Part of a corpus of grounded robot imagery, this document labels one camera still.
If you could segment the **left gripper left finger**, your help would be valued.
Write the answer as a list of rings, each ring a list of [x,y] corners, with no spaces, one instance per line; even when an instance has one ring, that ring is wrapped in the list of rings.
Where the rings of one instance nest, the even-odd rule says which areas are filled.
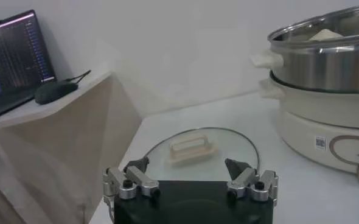
[[[123,170],[109,167],[103,171],[103,195],[106,198],[118,196],[122,200],[136,197],[138,189],[142,196],[155,200],[161,195],[159,181],[146,176],[150,163],[148,157],[130,161]]]

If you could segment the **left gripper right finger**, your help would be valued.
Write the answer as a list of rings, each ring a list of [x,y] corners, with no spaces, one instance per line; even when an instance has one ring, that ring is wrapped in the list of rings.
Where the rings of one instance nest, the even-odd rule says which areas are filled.
[[[273,170],[259,175],[248,163],[225,159],[231,181],[227,182],[227,198],[237,201],[250,196],[254,201],[277,201],[279,177]]]

